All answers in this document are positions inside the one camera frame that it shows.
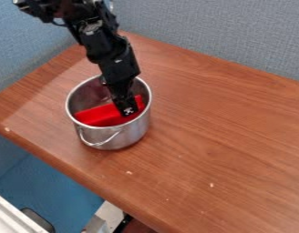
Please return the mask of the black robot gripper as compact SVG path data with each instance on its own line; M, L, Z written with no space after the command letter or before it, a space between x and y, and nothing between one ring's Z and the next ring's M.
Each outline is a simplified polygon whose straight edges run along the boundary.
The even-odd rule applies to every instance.
M139 111L131 87L142 73L133 46L125 36L87 35L89 60L99 65L113 101L123 117Z

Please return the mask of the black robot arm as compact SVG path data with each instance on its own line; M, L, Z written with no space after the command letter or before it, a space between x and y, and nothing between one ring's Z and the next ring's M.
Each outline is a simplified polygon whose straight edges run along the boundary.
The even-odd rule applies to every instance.
M91 63L102 70L102 81L123 117L139 111L133 94L142 73L129 39L118 33L119 23L105 0L12 0L26 14L43 23L67 27L87 49Z

